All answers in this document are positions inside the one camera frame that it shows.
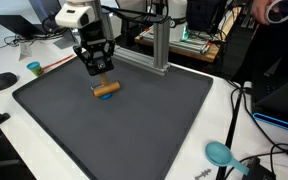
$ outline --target computer mouse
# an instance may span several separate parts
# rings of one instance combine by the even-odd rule
[[[13,73],[6,72],[0,74],[0,91],[13,86],[17,82],[17,76]]]

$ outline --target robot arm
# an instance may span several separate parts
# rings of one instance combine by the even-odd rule
[[[114,68],[111,56],[115,41],[105,38],[101,16],[100,0],[68,0],[55,17],[59,26],[78,29],[81,44],[73,49],[91,76]]]

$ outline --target person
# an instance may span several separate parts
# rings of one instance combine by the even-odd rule
[[[259,26],[242,65],[232,78],[234,82],[243,84],[252,81],[254,74],[264,74],[279,60],[274,74],[288,77],[288,20],[279,24],[268,23],[265,10],[272,1],[253,1],[252,15],[259,22]],[[282,12],[283,7],[274,8],[274,11]]]

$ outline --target gray mat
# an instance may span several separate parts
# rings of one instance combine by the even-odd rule
[[[163,179],[212,85],[172,67],[161,77],[120,61],[108,72],[121,89],[92,95],[99,76],[71,60],[13,93],[91,179]]]

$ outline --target white table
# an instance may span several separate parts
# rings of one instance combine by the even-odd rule
[[[26,69],[28,63],[39,61],[42,66],[46,66],[73,54],[73,50],[71,48],[60,50],[51,42],[35,42],[32,45],[33,57],[18,61],[18,48],[5,47],[0,49],[0,73],[9,71],[20,76],[15,85],[0,91],[0,112],[7,112],[11,115],[11,118],[1,124],[0,128],[37,179],[88,179],[12,97],[14,90],[35,78]],[[226,140],[232,117],[230,92],[233,88],[223,79],[211,77],[214,79],[213,86],[166,176],[167,180],[193,180],[194,176],[199,175],[205,169],[212,170],[205,179],[215,179],[216,177],[218,168],[207,161],[204,147],[210,141],[224,143]],[[269,131],[288,138],[287,131],[262,125]],[[237,159],[242,159],[249,155],[269,152],[270,147],[271,145],[256,129],[250,117],[241,107],[232,146],[234,156]],[[278,155],[274,157],[276,164],[288,166],[288,156]],[[278,179],[285,179],[285,177],[288,179],[288,168],[278,167],[275,168],[277,174],[281,174]],[[229,179],[241,179],[241,177],[241,173],[233,171]]]

